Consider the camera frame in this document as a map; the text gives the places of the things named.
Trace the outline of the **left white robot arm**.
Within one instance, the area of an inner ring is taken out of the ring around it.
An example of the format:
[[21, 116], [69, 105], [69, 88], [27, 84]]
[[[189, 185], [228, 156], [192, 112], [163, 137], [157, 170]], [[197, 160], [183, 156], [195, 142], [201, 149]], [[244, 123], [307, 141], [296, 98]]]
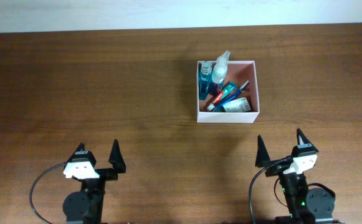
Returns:
[[93, 153], [87, 151], [82, 142], [66, 161], [65, 177], [81, 183], [80, 190], [69, 194], [63, 202], [62, 209], [67, 223], [101, 224], [105, 185], [108, 181], [117, 180], [119, 174], [126, 172], [117, 140], [113, 141], [108, 162], [111, 167], [96, 169], [97, 161]]

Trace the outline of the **white teal toothpaste tube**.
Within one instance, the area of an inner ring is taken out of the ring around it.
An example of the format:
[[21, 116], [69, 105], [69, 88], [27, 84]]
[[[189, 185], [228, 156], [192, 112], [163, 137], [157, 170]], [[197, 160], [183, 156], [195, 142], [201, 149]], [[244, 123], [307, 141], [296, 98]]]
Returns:
[[218, 95], [215, 97], [215, 99], [208, 105], [207, 110], [208, 111], [213, 111], [214, 108], [221, 103], [222, 101], [224, 101], [226, 99], [226, 97], [233, 92], [234, 90], [237, 89], [237, 84], [234, 82], [229, 81], [225, 87], [218, 93]]

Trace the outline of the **green white soap box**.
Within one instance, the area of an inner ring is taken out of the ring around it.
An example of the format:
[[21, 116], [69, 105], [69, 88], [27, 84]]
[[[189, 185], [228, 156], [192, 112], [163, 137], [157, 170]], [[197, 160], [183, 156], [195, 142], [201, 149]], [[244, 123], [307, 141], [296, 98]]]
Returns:
[[244, 113], [251, 110], [250, 104], [246, 97], [232, 100], [223, 104], [222, 107], [226, 113]]

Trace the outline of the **clear purple spray bottle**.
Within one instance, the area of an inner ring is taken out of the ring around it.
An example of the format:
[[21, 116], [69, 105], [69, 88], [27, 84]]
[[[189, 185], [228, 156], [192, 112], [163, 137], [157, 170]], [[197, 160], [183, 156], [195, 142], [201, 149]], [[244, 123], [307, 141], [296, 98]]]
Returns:
[[228, 71], [230, 54], [231, 52], [227, 50], [216, 60], [216, 64], [212, 70], [212, 78], [210, 84], [210, 94], [212, 96], [218, 95], [218, 93], [222, 90]]

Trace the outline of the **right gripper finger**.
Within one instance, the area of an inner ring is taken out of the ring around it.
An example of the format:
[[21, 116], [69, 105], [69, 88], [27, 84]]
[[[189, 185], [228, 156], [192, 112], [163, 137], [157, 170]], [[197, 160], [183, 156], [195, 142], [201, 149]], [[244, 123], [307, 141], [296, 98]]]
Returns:
[[255, 166], [258, 168], [270, 165], [270, 156], [264, 144], [261, 135], [257, 136], [257, 154], [255, 159]]
[[300, 128], [297, 128], [297, 145], [312, 145]]

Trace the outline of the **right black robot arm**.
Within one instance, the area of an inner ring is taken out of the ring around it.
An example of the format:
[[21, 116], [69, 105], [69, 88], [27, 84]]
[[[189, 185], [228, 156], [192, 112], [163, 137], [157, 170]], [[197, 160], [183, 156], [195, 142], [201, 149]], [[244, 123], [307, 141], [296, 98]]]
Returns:
[[275, 223], [338, 223], [333, 218], [336, 194], [320, 183], [307, 182], [305, 171], [312, 169], [317, 161], [319, 150], [308, 140], [301, 129], [296, 130], [297, 145], [289, 156], [272, 160], [264, 140], [257, 136], [257, 154], [255, 166], [260, 170], [249, 185], [249, 211], [253, 223], [256, 223], [252, 194], [255, 181], [261, 174], [276, 176], [276, 184], [282, 186], [289, 215], [275, 217]]

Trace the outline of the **blue white toothbrush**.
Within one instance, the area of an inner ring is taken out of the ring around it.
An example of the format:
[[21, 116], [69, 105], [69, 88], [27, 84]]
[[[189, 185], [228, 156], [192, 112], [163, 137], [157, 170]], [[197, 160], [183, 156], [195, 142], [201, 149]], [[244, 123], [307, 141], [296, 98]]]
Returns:
[[249, 84], [249, 80], [247, 80], [241, 87], [239, 87], [239, 89], [243, 90], [248, 84]]

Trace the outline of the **blue disposable razor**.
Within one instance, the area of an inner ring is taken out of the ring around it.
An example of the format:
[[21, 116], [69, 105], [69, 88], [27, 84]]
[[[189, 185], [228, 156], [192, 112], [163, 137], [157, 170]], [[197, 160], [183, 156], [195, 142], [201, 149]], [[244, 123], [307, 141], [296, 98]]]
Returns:
[[236, 89], [235, 91], [233, 91], [230, 95], [228, 95], [224, 100], [220, 101], [216, 107], [213, 109], [213, 112], [220, 112], [222, 105], [224, 105], [225, 103], [232, 101], [235, 97], [239, 96], [241, 93], [243, 93], [244, 90], [243, 89]]

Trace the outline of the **teal mouthwash bottle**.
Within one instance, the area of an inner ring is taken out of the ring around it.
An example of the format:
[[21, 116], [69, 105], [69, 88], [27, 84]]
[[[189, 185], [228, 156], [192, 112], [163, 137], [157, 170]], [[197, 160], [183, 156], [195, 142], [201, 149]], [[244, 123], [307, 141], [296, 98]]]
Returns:
[[209, 93], [209, 86], [211, 82], [212, 63], [205, 61], [201, 65], [199, 72], [199, 99], [205, 100]]

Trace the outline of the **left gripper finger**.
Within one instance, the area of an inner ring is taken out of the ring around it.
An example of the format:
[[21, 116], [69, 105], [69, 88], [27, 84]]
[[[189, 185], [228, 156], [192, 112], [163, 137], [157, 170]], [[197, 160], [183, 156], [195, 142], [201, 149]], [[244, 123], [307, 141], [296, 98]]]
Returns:
[[75, 152], [80, 152], [80, 151], [84, 151], [84, 150], [85, 150], [85, 144], [81, 142], [78, 145], [78, 147], [76, 148]]
[[116, 173], [126, 172], [125, 161], [120, 152], [119, 142], [117, 139], [114, 139], [108, 162], [112, 165]]

